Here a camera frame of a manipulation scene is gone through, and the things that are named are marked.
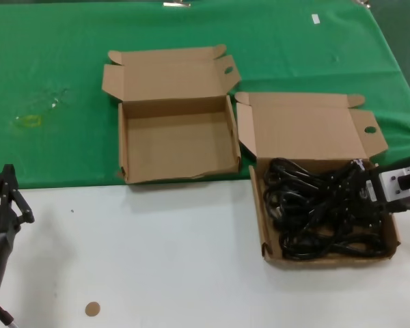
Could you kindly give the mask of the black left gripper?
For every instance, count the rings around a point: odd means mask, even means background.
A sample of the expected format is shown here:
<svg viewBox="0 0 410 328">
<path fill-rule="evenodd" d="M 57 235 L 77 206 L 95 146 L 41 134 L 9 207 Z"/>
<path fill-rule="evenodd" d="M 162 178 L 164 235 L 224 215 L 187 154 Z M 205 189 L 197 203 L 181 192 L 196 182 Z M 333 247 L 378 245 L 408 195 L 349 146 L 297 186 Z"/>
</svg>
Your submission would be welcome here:
<svg viewBox="0 0 410 328">
<path fill-rule="evenodd" d="M 21 211 L 17 214 L 12 208 L 15 203 Z M 14 246 L 19 224 L 35 221 L 32 210 L 18 190 L 18 181 L 13 164 L 5 164 L 0 172 L 0 237 L 7 241 L 10 247 Z"/>
</svg>

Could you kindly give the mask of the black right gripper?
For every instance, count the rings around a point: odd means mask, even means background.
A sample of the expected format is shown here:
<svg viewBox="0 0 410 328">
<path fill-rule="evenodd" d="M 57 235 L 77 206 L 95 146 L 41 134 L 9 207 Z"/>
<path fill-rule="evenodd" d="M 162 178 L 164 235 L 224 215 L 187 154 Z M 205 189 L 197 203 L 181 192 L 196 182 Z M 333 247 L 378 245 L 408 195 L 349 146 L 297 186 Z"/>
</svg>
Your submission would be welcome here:
<svg viewBox="0 0 410 328">
<path fill-rule="evenodd" d="M 358 177 L 359 190 L 364 194 L 361 198 L 384 213 L 396 212 L 393 204 L 397 192 L 397 177 L 393 173 L 381 172 L 372 168 L 362 172 Z"/>
</svg>

